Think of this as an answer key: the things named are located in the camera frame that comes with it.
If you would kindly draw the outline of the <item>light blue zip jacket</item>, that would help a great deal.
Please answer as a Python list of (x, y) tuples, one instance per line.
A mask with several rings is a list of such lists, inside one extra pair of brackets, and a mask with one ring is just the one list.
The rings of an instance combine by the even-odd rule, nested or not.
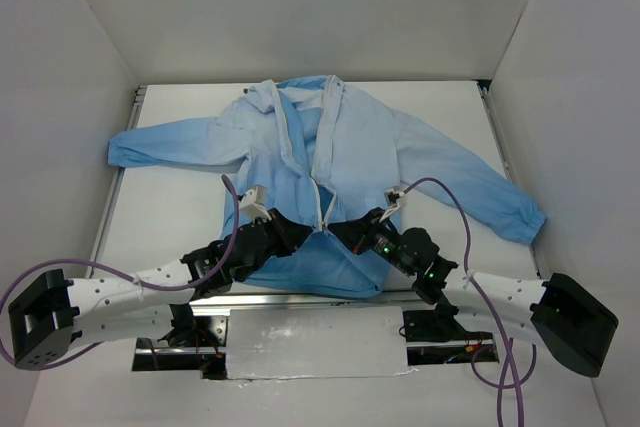
[(238, 191), (261, 185), (266, 205), (312, 228), (299, 250), (272, 258), (253, 286), (366, 298), (387, 262), (355, 255), (329, 231), (385, 203), (388, 188), (418, 190), (488, 226), (531, 243), (545, 222), (536, 202), (480, 157), (422, 120), (334, 76), (253, 85), (214, 117), (136, 128), (114, 136), (108, 161), (123, 168), (237, 165)]

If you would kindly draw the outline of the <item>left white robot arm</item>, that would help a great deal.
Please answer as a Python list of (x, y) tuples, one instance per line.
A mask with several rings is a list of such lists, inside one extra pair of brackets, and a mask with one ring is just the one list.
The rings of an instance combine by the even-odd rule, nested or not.
[(12, 353), (22, 370), (64, 365), (76, 347), (86, 353), (98, 344), (151, 336), (182, 346), (196, 333), (190, 302), (222, 295), (272, 257), (293, 254), (311, 227), (294, 223), (277, 209), (269, 219), (235, 225), (230, 235), (181, 259), (127, 274), (99, 263), (97, 278), (68, 278), (58, 261), (33, 267), (37, 278), (17, 297), (3, 296)]

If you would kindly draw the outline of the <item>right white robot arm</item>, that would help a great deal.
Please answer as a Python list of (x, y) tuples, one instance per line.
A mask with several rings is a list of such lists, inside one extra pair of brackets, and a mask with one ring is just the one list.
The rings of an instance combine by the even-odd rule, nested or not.
[(412, 278), (413, 291), (434, 306), (442, 336), (505, 333), (545, 347), (574, 373), (600, 375), (619, 321), (572, 277), (555, 273), (548, 280), (522, 280), (466, 271), (440, 255), (425, 229), (400, 233), (381, 209), (329, 230), (353, 254), (375, 253)]

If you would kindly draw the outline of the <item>aluminium rail frame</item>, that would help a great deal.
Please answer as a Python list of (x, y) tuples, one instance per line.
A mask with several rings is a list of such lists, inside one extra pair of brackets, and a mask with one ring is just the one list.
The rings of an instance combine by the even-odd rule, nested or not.
[[(355, 82), (390, 107), (409, 113), (454, 138), (507, 175), (492, 131), (483, 90), (476, 81)], [(136, 92), (129, 128), (181, 118), (218, 115), (242, 95), (248, 84), (142, 85)], [(118, 172), (104, 227), (96, 242), (95, 260), (127, 273), (161, 267), (218, 237), (223, 220), (226, 169), (149, 167)], [(461, 261), (464, 228), (453, 209), (420, 195), (410, 195), (402, 227), (424, 226), (447, 257)], [(470, 219), (473, 235), (471, 266), (509, 277), (534, 278), (536, 266), (525, 246), (506, 242)], [(369, 304), (385, 301), (411, 309), (424, 306), (409, 290), (410, 280), (392, 272), (383, 294)], [(229, 309), (258, 307), (351, 307), (346, 299), (238, 285), (224, 297), (196, 303), (194, 313), (229, 313)]]

